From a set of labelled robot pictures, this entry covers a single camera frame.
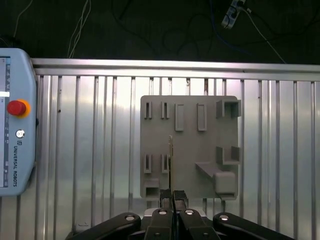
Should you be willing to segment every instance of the blue cable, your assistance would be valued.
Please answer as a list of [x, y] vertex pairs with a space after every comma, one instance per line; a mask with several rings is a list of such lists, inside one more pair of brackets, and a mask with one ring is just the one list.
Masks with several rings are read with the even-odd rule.
[[209, 0], [209, 4], [210, 4], [210, 13], [211, 13], [211, 23], [212, 23], [212, 28], [214, 30], [214, 33], [216, 34], [216, 36], [218, 37], [218, 39], [223, 42], [225, 45], [227, 45], [229, 48], [236, 50], [238, 52], [241, 52], [243, 54], [247, 54], [252, 56], [252, 54], [242, 48], [236, 47], [230, 43], [228, 43], [226, 40], [224, 40], [222, 38], [222, 36], [220, 36], [220, 34], [218, 33], [217, 29], [216, 29], [216, 23], [215, 23], [215, 15], [214, 15], [214, 11], [213, 11], [213, 6], [212, 6], [212, 0]]

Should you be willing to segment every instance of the knob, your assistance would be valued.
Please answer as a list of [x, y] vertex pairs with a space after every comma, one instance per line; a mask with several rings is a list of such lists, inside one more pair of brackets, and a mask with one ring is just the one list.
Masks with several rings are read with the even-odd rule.
[[13, 116], [21, 116], [25, 114], [27, 106], [22, 101], [13, 100], [8, 103], [6, 110]]

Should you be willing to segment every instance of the gray plastic fixture plate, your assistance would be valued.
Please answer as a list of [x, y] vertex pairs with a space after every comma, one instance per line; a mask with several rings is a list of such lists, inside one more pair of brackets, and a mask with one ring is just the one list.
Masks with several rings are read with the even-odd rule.
[[188, 198], [234, 200], [238, 195], [238, 117], [235, 96], [143, 96], [140, 108], [140, 194], [158, 200], [172, 185]]

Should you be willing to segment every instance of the power strip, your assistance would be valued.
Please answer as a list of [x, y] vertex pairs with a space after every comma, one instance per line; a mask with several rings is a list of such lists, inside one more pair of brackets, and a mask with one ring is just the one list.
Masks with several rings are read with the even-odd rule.
[[226, 12], [223, 21], [221, 23], [221, 25], [225, 28], [225, 29], [232, 29], [232, 27], [234, 26], [238, 15], [240, 13], [240, 8], [237, 6], [238, 2], [243, 2], [243, 4], [246, 2], [246, 0], [232, 0], [232, 3], [228, 9], [228, 11]]

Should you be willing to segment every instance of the metal slat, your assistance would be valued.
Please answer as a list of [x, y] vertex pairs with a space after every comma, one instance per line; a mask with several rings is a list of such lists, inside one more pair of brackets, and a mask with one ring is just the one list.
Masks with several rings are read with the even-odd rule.
[[[213, 81], [214, 81], [213, 82], [213, 89], [214, 89], [213, 94], [215, 96], [225, 95], [226, 88], [223, 84], [222, 78], [216, 78]], [[223, 208], [224, 208], [223, 202], [220, 199], [215, 198], [213, 200], [213, 215], [217, 215], [218, 213], [224, 212]]]
[[118, 76], [118, 77], [158, 77], [158, 78], [215, 78], [222, 79], [268, 79], [275, 81], [319, 81], [319, 73], [309, 72], [242, 72], [220, 69], [205, 69], [205, 70], [189, 70], [189, 69], [132, 69], [132, 68], [111, 68], [111, 69], [97, 69], [88, 66], [85, 68], [36, 68], [35, 72], [38, 75], [58, 75], [63, 76]]
[[294, 236], [294, 83], [279, 83], [279, 159], [277, 159], [276, 230]]
[[100, 69], [174, 69], [174, 70], [216, 70], [236, 71], [238, 73], [319, 73], [318, 65], [299, 64], [265, 64], [265, 63], [231, 63], [231, 62], [195, 62], [195, 61], [141, 61], [141, 60], [93, 60], [93, 59], [58, 59], [33, 58], [33, 66], [37, 68], [78, 68], [94, 67]]
[[18, 238], [25, 240], [35, 239], [35, 223], [36, 223], [36, 172], [33, 171], [31, 178], [33, 179], [27, 190], [20, 196], [20, 211], [18, 221]]
[[[191, 78], [187, 80], [188, 95], [203, 96], [205, 93], [205, 80], [203, 78]], [[207, 209], [207, 199], [191, 198], [189, 201], [189, 208], [195, 210]]]
[[[205, 82], [207, 82], [207, 86], [204, 89], [205, 93], [208, 96], [214, 96], [216, 94], [216, 80], [214, 78], [209, 78]], [[206, 201], [206, 215], [209, 219], [213, 219], [215, 215], [215, 199], [207, 199]]]
[[[153, 80], [153, 93], [159, 93], [160, 79], [157, 83]], [[135, 79], [135, 99], [134, 99], [134, 118], [133, 118], [133, 207], [132, 211], [139, 216], [143, 216], [147, 207], [146, 200], [140, 196], [140, 106], [141, 97], [149, 94], [148, 77], [137, 77]]]
[[0, 239], [17, 239], [17, 214], [17, 197], [2, 197]]
[[297, 239], [312, 239], [311, 83], [297, 82]]
[[73, 224], [77, 232], [91, 227], [94, 101], [97, 87], [93, 76], [77, 79], [73, 166]]
[[55, 104], [55, 110], [57, 111], [57, 94], [58, 94], [58, 77], [55, 77], [55, 94], [53, 93], [53, 78], [51, 76], [45, 76], [40, 78], [39, 84], [43, 87], [43, 93], [41, 95], [42, 101], [39, 102], [39, 112], [38, 116], [41, 121], [38, 126], [38, 146], [37, 148], [37, 158], [39, 159], [37, 163], [37, 183], [36, 183], [36, 237], [38, 239], [46, 239], [48, 237], [48, 190], [49, 190], [49, 164], [54, 163], [50, 159], [50, 151], [55, 150], [54, 146], [51, 146], [51, 135], [50, 135], [50, 126], [51, 121], [57, 120], [57, 117], [54, 119], [52, 115], [52, 105]]
[[172, 95], [186, 95], [188, 92], [187, 79], [186, 78], [172, 78]]
[[[153, 80], [149, 80], [152, 85], [151, 92], [153, 93]], [[130, 146], [129, 146], [129, 212], [133, 210], [134, 205], [134, 160], [135, 160], [135, 118], [136, 118], [136, 79], [131, 80], [131, 99], [130, 99]]]
[[312, 224], [315, 227], [315, 236], [314, 239], [320, 240], [320, 188], [318, 183], [320, 183], [320, 83], [316, 82], [314, 84], [314, 182], [313, 191], [314, 191], [314, 218]]
[[102, 193], [102, 214], [103, 221], [108, 220], [111, 217], [112, 211], [110, 206], [112, 205], [113, 197], [111, 195], [111, 182], [112, 182], [112, 134], [113, 134], [113, 113], [114, 113], [114, 78], [112, 76], [107, 77], [104, 84], [104, 124], [103, 124], [103, 193]]
[[258, 223], [264, 227], [268, 227], [268, 204], [269, 204], [269, 83], [262, 81], [260, 83], [260, 98], [259, 98], [259, 131], [260, 140], [259, 156], [261, 162], [259, 166], [260, 176], [260, 195], [258, 193]]
[[171, 80], [167, 77], [160, 78], [160, 95], [171, 95]]
[[93, 122], [93, 164], [92, 164], [92, 200], [91, 225], [104, 220], [104, 136], [105, 136], [105, 89], [104, 76], [95, 79], [94, 86], [94, 122]]
[[311, 239], [317, 239], [316, 204], [316, 84], [311, 83]]
[[131, 77], [118, 77], [116, 80], [116, 105], [114, 122], [114, 209], [116, 216], [128, 211], [129, 205], [129, 161], [130, 161], [130, 111]]
[[[149, 87], [149, 93], [148, 95], [154, 95], [154, 92], [155, 92], [155, 86], [154, 86], [154, 78], [153, 77], [147, 77], [148, 79], [148, 84], [146, 84], [146, 86]], [[147, 201], [146, 202], [146, 208], [149, 209], [149, 208], [158, 208], [160, 206], [160, 203], [159, 201]]]
[[277, 105], [279, 99], [277, 97], [277, 83], [276, 81], [268, 81], [268, 97], [267, 97], [267, 122], [268, 122], [268, 136], [267, 142], [263, 138], [262, 145], [268, 145], [267, 159], [267, 227], [276, 230], [276, 205], [277, 205]]
[[74, 160], [75, 160], [75, 116], [76, 77], [61, 79], [60, 105], [57, 118], [56, 180], [54, 194], [53, 239], [64, 239], [74, 230]]
[[259, 167], [259, 83], [244, 82], [244, 180], [243, 217], [254, 223], [258, 215], [258, 167]]
[[[235, 96], [237, 99], [242, 99], [242, 82], [239, 79], [227, 79], [226, 80], [226, 95], [227, 96]], [[243, 112], [241, 113], [241, 117], [238, 117], [238, 146], [241, 148], [242, 146], [242, 119], [243, 119]], [[238, 197], [236, 200], [227, 201], [226, 202], [226, 211], [234, 214], [240, 214], [240, 195], [242, 191], [241, 186], [241, 165], [238, 168]]]
[[48, 240], [54, 240], [55, 232], [55, 212], [56, 212], [56, 187], [57, 187], [57, 126], [58, 126], [58, 115], [59, 108], [61, 106], [61, 78], [58, 76], [52, 77], [51, 87], [51, 125], [50, 125], [50, 148], [49, 148], [49, 165], [48, 165], [48, 186], [47, 186], [47, 216], [44, 215], [47, 221], [45, 233], [47, 233]]

